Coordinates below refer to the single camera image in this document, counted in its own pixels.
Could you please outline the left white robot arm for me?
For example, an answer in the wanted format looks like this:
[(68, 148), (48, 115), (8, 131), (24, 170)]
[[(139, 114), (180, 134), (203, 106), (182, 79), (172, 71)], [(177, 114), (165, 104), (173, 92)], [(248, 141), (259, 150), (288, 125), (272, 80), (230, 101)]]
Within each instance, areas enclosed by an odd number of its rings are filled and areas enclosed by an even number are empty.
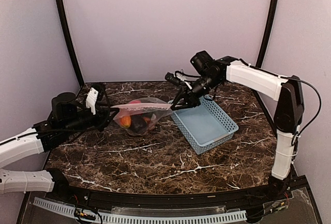
[(10, 171), (5, 167), (31, 155), (49, 152), (82, 134), (103, 131), (119, 113), (109, 102), (103, 84), (90, 88), (84, 103), (72, 92), (51, 100), (49, 117), (26, 131), (1, 141), (1, 194), (12, 192), (53, 192), (62, 201), (73, 197), (73, 190), (59, 169)]

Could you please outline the light blue plastic basket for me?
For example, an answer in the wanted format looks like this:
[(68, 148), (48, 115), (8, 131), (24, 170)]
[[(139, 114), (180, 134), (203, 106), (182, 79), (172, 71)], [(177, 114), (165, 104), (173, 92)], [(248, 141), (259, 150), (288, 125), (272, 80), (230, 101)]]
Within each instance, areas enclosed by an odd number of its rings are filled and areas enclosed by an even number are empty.
[(203, 154), (231, 140), (238, 125), (212, 100), (210, 95), (200, 98), (195, 108), (176, 110), (171, 118), (196, 154)]

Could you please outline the purple eggplant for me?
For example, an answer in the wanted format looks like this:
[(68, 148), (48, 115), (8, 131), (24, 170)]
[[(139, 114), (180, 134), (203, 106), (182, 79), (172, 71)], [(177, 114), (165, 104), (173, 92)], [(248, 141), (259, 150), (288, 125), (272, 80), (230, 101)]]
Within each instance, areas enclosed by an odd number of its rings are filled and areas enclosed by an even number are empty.
[(145, 116), (133, 115), (131, 116), (131, 125), (129, 130), (134, 135), (142, 135), (148, 131), (149, 123), (151, 119)]

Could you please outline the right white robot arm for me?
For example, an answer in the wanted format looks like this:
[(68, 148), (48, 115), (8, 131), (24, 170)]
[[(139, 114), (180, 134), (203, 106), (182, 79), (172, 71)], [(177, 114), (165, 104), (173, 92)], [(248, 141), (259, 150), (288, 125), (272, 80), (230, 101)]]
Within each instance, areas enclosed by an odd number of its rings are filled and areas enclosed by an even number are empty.
[(305, 110), (302, 84), (297, 76), (282, 76), (246, 63), (241, 58), (225, 56), (213, 59), (206, 51), (191, 60), (198, 73), (194, 82), (188, 82), (183, 72), (168, 72), (165, 80), (180, 89), (171, 109), (181, 110), (200, 105), (200, 98), (225, 81), (237, 83), (266, 95), (277, 103), (274, 124), (277, 145), (272, 177), (284, 180), (295, 160), (297, 143), (305, 130), (301, 126)]

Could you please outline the clear zip top bag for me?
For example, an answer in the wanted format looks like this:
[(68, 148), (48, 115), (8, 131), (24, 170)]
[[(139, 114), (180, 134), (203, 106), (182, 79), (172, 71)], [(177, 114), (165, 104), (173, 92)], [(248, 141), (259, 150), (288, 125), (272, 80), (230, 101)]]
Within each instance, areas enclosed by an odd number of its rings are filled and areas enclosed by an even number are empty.
[[(147, 97), (147, 98), (140, 98), (141, 103), (139, 104), (120, 104), (116, 107), (119, 108), (119, 113), (114, 117), (114, 121), (120, 126), (119, 119), (123, 116), (133, 116), (133, 115), (140, 115), (145, 116), (151, 119), (149, 123), (148, 131), (145, 133), (147, 134), (152, 129), (155, 128), (157, 122), (170, 114), (172, 114), (172, 110), (170, 109), (171, 105), (169, 103), (164, 102), (161, 99), (155, 97)], [(142, 135), (134, 135), (132, 131), (126, 128), (121, 127), (122, 129), (126, 130), (127, 133), (131, 136), (143, 136)]]

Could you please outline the orange persimmon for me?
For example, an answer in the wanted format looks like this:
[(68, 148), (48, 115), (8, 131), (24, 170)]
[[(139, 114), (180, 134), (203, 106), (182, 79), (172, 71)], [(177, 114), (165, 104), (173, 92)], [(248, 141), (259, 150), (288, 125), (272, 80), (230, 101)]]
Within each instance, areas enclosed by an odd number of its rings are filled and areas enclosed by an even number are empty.
[(131, 126), (131, 117), (123, 116), (119, 119), (119, 124), (121, 127), (128, 129)]

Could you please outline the red apple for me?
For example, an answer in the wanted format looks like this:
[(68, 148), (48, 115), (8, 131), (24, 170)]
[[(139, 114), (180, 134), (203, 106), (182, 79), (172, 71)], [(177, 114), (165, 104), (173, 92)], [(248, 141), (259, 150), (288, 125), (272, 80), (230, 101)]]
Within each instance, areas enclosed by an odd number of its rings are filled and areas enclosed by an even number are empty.
[(139, 99), (135, 99), (129, 102), (129, 104), (139, 104), (139, 103), (141, 103), (141, 100)]

